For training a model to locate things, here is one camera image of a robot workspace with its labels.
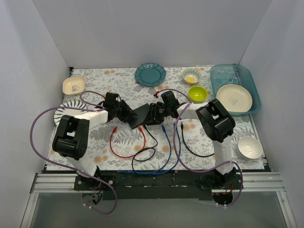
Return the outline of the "black network switch box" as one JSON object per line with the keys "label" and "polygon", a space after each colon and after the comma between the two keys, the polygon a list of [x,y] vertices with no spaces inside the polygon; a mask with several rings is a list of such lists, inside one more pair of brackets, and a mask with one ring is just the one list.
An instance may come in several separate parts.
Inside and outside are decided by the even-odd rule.
{"label": "black network switch box", "polygon": [[136,115],[132,116],[128,122],[132,130],[139,125],[150,125],[152,123],[152,109],[150,104],[144,104],[136,108],[134,112]]}

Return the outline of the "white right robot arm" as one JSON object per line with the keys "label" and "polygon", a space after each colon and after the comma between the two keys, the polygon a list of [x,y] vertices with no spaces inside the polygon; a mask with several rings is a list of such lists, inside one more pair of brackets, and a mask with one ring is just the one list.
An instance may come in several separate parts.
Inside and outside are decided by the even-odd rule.
{"label": "white right robot arm", "polygon": [[148,105],[148,113],[144,125],[159,125],[164,118],[170,116],[177,120],[199,120],[205,134],[212,140],[216,159],[215,184],[225,189],[232,183],[231,173],[235,171],[232,162],[231,136],[235,120],[218,99],[207,103],[195,104],[179,102],[172,91],[167,91],[157,99],[156,103]]}

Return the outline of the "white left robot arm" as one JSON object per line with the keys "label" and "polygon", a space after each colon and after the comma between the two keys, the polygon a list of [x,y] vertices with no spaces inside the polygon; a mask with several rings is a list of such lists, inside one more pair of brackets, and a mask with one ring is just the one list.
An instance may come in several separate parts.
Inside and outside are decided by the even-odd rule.
{"label": "white left robot arm", "polygon": [[107,93],[105,99],[95,104],[92,111],[61,117],[52,149],[65,157],[79,175],[85,177],[85,185],[89,189],[96,190],[100,187],[101,178],[95,174],[97,166],[86,154],[90,130],[114,118],[125,123],[135,116],[137,113],[117,93]]}

